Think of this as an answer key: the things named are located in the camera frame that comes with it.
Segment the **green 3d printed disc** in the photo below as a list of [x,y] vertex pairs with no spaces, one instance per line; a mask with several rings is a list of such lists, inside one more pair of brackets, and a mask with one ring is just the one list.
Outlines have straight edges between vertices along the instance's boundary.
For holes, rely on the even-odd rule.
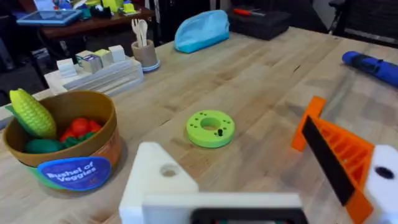
[[234,132],[234,121],[221,111],[199,111],[187,122],[189,140],[201,147],[225,146],[232,140]]

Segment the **blue pencil case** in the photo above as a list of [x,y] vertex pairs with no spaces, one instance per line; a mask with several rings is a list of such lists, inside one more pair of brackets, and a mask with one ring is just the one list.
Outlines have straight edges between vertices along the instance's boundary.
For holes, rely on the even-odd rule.
[[228,38],[228,16],[222,10],[214,10],[183,21],[175,34],[174,47],[189,54]]

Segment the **black strip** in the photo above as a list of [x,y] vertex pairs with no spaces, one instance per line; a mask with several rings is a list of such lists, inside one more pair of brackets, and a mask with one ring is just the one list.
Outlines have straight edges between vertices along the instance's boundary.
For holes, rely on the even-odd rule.
[[344,171],[343,166],[338,162],[338,159],[310,117],[307,117],[302,132],[325,175],[328,177],[329,183],[333,187],[338,200],[342,205],[346,205],[355,188]]
[[191,215],[191,224],[214,224],[222,220],[308,224],[303,210],[299,208],[199,208]]

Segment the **cup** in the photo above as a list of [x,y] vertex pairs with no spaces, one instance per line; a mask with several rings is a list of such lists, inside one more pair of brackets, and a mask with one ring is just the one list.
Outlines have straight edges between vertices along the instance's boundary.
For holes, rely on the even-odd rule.
[[135,41],[132,43],[131,49],[134,57],[142,64],[143,68],[156,65],[157,58],[153,41],[147,40],[147,45],[145,47],[138,47],[138,42]]

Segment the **red toy vegetable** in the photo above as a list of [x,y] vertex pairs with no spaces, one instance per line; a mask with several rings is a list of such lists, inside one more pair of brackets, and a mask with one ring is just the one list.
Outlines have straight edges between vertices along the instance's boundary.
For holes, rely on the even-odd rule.
[[67,130],[63,133],[62,137],[60,138],[60,142],[64,142],[64,140],[66,140],[68,137],[76,137],[70,128],[67,128]]
[[90,131],[90,125],[88,124],[87,119],[76,118],[72,121],[72,123],[70,123],[70,129],[76,137],[80,137]]
[[90,120],[88,122],[88,125],[90,126],[90,132],[94,132],[94,133],[98,132],[102,128],[101,125],[99,125],[97,122],[95,122],[93,120]]

